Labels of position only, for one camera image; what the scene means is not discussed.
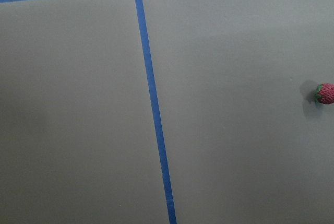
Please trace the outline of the red strawberry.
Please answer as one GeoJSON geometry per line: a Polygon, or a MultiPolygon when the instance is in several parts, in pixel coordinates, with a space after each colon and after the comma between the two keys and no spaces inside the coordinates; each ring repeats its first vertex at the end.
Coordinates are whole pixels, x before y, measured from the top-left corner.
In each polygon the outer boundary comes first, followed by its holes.
{"type": "Polygon", "coordinates": [[[316,87],[315,101],[321,104],[333,104],[334,102],[334,84],[324,83],[316,87]]]}

